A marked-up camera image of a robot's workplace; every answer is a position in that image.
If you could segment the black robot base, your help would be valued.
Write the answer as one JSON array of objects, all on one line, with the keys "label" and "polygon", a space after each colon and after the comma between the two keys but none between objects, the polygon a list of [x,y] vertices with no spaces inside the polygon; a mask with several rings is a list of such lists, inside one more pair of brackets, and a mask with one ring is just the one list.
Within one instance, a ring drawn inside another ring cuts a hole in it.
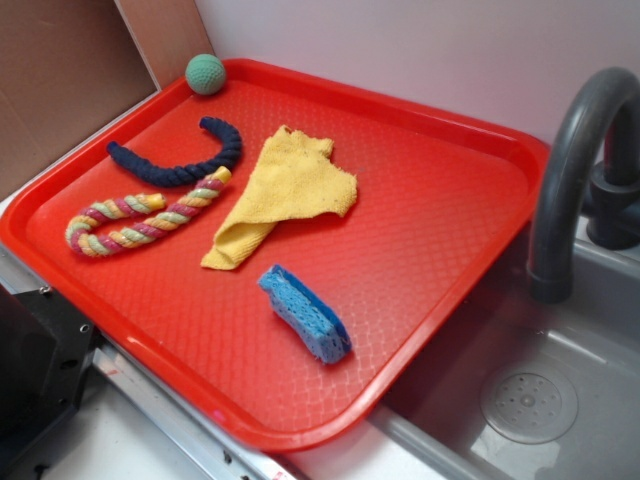
[{"label": "black robot base", "polygon": [[1,477],[79,410],[97,331],[64,296],[1,290]]}]

